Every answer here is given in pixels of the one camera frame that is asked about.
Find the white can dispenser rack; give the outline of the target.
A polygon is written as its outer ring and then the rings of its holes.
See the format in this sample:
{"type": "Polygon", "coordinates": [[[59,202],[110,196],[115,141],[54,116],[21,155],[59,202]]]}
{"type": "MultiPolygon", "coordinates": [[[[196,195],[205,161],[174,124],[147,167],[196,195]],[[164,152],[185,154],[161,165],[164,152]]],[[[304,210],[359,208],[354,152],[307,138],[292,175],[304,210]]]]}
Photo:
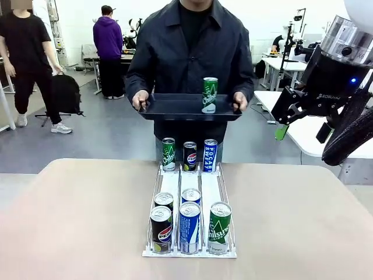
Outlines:
{"type": "Polygon", "coordinates": [[[150,204],[149,222],[147,227],[147,244],[142,255],[144,257],[200,257],[200,258],[236,258],[236,247],[234,237],[234,224],[231,213],[230,231],[228,234],[228,251],[225,254],[216,255],[209,252],[207,242],[209,234],[210,209],[215,202],[229,204],[226,187],[224,184],[221,166],[216,167],[215,172],[204,172],[203,166],[198,164],[195,171],[184,171],[180,166],[174,171],[164,171],[159,166],[156,182],[153,190],[153,198],[150,204]],[[184,190],[194,188],[200,191],[200,229],[199,246],[195,254],[184,254],[180,251],[180,206],[182,204],[181,194],[184,190]],[[166,254],[154,252],[152,241],[152,224],[150,213],[154,206],[154,197],[159,192],[167,192],[173,195],[173,233],[171,251],[166,254]]]}

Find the person's left hand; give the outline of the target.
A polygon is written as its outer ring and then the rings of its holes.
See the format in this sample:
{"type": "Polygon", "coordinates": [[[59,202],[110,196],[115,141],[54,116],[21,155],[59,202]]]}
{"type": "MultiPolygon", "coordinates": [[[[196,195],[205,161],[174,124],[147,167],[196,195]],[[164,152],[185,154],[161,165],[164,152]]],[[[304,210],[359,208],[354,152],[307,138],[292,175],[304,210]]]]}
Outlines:
{"type": "Polygon", "coordinates": [[[233,110],[244,112],[248,107],[248,100],[243,92],[235,92],[233,95],[233,110]]]}

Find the black serving tray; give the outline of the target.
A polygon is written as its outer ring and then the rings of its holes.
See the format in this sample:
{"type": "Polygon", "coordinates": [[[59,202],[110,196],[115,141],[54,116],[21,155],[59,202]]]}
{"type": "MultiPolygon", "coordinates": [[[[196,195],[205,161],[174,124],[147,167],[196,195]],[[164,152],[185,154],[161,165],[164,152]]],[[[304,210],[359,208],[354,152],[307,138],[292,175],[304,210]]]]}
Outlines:
{"type": "Polygon", "coordinates": [[[235,121],[242,112],[234,110],[227,95],[214,99],[203,94],[153,93],[146,100],[146,108],[139,114],[154,121],[235,121]]]}

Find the white desk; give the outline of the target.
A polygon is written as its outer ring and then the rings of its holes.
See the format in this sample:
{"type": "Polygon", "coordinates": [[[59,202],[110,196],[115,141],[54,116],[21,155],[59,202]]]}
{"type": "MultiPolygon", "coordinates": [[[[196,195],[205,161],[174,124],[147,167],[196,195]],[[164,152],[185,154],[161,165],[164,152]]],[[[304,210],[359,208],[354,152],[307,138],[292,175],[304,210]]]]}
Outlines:
{"type": "Polygon", "coordinates": [[[299,79],[305,71],[307,64],[304,62],[293,61],[282,63],[281,58],[263,57],[265,63],[265,73],[261,85],[269,91],[278,91],[280,83],[280,70],[283,69],[283,74],[291,78],[291,87],[299,84],[299,79]]]}

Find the blue Pocari Sweat can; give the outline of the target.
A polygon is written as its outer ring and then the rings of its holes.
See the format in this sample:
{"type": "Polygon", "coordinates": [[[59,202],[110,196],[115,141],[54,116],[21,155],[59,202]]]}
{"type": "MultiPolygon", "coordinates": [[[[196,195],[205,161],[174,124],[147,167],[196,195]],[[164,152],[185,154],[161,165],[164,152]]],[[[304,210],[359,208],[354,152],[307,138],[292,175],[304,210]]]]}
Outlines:
{"type": "Polygon", "coordinates": [[[181,194],[182,203],[195,202],[200,205],[201,193],[199,190],[194,188],[186,189],[181,194]]]}
{"type": "Polygon", "coordinates": [[[200,206],[192,201],[180,206],[180,251],[195,254],[199,246],[200,206]]]}
{"type": "Polygon", "coordinates": [[[206,139],[204,141],[204,154],[203,154],[203,171],[215,172],[216,158],[217,158],[217,141],[215,139],[206,139]]]}

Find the black tripod stand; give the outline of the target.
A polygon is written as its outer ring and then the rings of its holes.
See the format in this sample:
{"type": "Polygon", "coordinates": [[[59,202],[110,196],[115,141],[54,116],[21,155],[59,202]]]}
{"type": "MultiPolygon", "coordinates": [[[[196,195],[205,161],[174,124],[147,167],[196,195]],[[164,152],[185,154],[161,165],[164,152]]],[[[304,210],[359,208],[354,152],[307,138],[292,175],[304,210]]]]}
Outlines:
{"type": "MultiPolygon", "coordinates": [[[[294,26],[294,22],[290,21],[287,26],[289,26],[288,28],[288,37],[289,37],[290,32],[291,32],[291,26],[294,26]]],[[[279,71],[279,79],[282,79],[284,76],[284,65],[286,61],[288,62],[288,56],[289,55],[282,53],[282,61],[281,61],[281,66],[280,66],[280,71],[279,71]]]]}

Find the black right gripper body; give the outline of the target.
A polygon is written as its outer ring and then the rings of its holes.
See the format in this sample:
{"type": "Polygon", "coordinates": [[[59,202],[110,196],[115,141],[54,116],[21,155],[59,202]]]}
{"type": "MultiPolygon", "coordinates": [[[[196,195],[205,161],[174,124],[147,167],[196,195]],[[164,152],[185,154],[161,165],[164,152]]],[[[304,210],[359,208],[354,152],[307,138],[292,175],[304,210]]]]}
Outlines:
{"type": "Polygon", "coordinates": [[[302,75],[301,108],[308,116],[326,117],[366,94],[361,84],[370,66],[333,59],[319,46],[302,75]]]}

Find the black Pepsi can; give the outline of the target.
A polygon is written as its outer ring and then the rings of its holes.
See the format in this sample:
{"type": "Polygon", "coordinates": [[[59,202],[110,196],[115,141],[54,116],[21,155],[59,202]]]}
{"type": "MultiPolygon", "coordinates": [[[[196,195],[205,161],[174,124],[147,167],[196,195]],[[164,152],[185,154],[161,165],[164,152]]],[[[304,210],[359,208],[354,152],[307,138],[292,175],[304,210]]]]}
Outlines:
{"type": "Polygon", "coordinates": [[[195,142],[185,142],[183,148],[183,168],[186,172],[195,171],[197,148],[195,142]]]}
{"type": "Polygon", "coordinates": [[[164,206],[173,211],[174,198],[169,192],[159,192],[154,197],[154,206],[164,206]]]}
{"type": "Polygon", "coordinates": [[[171,251],[173,222],[172,212],[166,206],[154,207],[150,213],[154,252],[166,254],[171,251]]]}

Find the person's left forearm dark sleeve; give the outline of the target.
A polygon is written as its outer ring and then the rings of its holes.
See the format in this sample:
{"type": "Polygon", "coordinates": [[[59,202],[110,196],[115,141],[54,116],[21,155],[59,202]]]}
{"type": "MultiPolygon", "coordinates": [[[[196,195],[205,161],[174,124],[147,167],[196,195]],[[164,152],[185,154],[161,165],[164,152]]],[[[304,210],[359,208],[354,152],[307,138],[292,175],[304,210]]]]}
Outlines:
{"type": "Polygon", "coordinates": [[[254,70],[251,61],[251,53],[247,46],[241,46],[234,54],[227,92],[233,97],[241,92],[249,102],[254,93],[254,70]]]}

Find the black backpack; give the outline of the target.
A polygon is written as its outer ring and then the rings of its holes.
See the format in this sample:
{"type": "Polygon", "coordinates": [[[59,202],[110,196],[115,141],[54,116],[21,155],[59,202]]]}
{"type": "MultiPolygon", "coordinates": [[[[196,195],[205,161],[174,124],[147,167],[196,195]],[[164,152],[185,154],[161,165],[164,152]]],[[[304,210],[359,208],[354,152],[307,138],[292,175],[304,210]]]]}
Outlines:
{"type": "Polygon", "coordinates": [[[53,125],[62,121],[61,113],[83,115],[79,85],[73,77],[47,73],[37,75],[36,84],[45,104],[46,116],[53,125]]]}

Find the white humanoid robot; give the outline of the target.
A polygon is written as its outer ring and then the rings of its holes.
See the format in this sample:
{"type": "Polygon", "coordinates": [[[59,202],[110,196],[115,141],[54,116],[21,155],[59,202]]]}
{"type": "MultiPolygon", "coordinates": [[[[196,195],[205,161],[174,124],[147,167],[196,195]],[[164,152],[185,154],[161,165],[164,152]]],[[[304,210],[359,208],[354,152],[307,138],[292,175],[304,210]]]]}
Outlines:
{"type": "Polygon", "coordinates": [[[292,46],[295,44],[293,40],[294,26],[291,26],[290,36],[288,37],[289,26],[283,26],[282,34],[277,36],[272,43],[271,53],[285,53],[290,54],[292,46]]]}

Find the grey wall electrical panel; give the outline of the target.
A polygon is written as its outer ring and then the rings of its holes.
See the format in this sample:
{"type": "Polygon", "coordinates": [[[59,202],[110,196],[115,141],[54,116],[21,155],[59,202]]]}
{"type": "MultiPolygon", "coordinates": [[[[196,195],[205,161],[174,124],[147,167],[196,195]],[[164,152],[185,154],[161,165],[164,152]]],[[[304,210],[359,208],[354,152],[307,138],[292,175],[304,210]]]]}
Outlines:
{"type": "Polygon", "coordinates": [[[54,38],[57,57],[60,65],[68,66],[68,57],[66,53],[65,43],[62,35],[61,25],[59,22],[59,14],[55,0],[47,0],[48,14],[50,18],[52,35],[54,38]]]}

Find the person's right forearm dark sleeve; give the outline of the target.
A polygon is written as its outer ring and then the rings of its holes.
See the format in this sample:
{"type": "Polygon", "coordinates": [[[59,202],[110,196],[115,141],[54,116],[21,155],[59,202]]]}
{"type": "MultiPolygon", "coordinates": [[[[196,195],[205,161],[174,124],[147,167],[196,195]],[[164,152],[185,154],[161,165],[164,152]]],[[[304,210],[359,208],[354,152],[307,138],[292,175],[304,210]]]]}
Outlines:
{"type": "Polygon", "coordinates": [[[145,47],[138,47],[128,69],[125,90],[129,100],[138,91],[150,93],[154,86],[155,61],[152,51],[145,47]]]}

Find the green Chilsung cider can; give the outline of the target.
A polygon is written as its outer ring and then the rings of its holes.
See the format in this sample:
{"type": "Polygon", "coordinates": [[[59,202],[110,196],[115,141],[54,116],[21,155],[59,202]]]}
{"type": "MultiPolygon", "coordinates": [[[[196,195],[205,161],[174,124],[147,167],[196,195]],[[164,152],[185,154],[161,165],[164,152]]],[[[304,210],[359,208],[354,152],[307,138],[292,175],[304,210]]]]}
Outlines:
{"type": "Polygon", "coordinates": [[[163,145],[163,170],[174,171],[175,170],[175,139],[164,138],[162,140],[163,145]]]}
{"type": "Polygon", "coordinates": [[[221,255],[228,251],[232,209],[225,202],[215,202],[210,209],[207,246],[211,254],[221,255]]]}
{"type": "Polygon", "coordinates": [[[214,77],[203,78],[202,113],[214,114],[216,111],[216,96],[218,79],[214,77]]]}

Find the person's right hand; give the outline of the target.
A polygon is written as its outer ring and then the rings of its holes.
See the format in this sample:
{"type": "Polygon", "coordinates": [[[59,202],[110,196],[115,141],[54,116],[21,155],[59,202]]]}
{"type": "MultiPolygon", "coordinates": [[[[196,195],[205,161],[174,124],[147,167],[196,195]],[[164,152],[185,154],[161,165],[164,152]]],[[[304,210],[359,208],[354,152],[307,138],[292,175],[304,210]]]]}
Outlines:
{"type": "Polygon", "coordinates": [[[132,98],[132,106],[140,111],[141,109],[145,110],[147,106],[147,100],[149,98],[149,93],[146,90],[140,90],[135,93],[132,98]]]}

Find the person in black t-shirt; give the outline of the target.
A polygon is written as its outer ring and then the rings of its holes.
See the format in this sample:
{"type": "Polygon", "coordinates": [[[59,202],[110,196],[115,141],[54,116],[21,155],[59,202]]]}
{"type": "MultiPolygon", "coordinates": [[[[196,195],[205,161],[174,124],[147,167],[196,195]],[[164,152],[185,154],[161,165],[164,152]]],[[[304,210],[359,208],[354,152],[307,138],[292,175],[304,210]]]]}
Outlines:
{"type": "Polygon", "coordinates": [[[15,86],[17,124],[27,125],[29,97],[37,85],[52,122],[51,132],[70,134],[73,129],[62,123],[52,93],[52,71],[61,73],[62,69],[45,24],[30,12],[32,0],[10,0],[10,7],[0,17],[0,55],[15,86]]]}

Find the person in purple hoodie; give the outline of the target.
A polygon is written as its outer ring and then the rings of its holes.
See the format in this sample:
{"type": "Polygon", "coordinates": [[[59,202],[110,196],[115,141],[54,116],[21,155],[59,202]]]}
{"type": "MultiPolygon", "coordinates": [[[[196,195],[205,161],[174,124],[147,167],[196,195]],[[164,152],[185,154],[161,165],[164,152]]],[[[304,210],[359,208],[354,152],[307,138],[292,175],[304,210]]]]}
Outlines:
{"type": "Polygon", "coordinates": [[[99,57],[99,72],[102,94],[106,99],[124,97],[121,76],[122,32],[119,24],[112,18],[113,8],[101,7],[101,16],[93,26],[93,41],[99,57]]]}

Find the wooden-top work table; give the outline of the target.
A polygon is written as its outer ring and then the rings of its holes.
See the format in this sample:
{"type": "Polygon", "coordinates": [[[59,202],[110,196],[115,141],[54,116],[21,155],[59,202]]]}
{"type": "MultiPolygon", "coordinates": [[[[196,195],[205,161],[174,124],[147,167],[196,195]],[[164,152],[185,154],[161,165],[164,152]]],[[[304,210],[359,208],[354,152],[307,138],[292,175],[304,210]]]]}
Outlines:
{"type": "MultiPolygon", "coordinates": [[[[121,55],[121,71],[123,76],[125,76],[126,71],[123,68],[128,68],[132,62],[133,55],[135,53],[135,49],[126,49],[122,50],[121,55]]],[[[85,66],[85,70],[87,69],[86,64],[92,66],[94,74],[95,74],[95,84],[96,84],[96,91],[94,92],[95,95],[101,93],[101,79],[100,79],[100,70],[99,70],[99,63],[100,59],[97,54],[97,50],[94,44],[82,44],[81,47],[81,58],[83,65],[85,66]]]]}

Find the person in dark jacket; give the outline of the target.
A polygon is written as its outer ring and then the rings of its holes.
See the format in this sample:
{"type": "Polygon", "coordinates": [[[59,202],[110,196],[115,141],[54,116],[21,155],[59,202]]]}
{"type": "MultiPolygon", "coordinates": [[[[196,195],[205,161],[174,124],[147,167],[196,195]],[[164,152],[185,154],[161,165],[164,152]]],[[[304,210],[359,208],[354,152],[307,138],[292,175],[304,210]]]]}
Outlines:
{"type": "Polygon", "coordinates": [[[203,78],[218,79],[218,93],[229,95],[235,52],[249,51],[249,32],[219,0],[172,0],[146,18],[136,49],[147,47],[155,61],[152,93],[201,94],[203,78]]]}

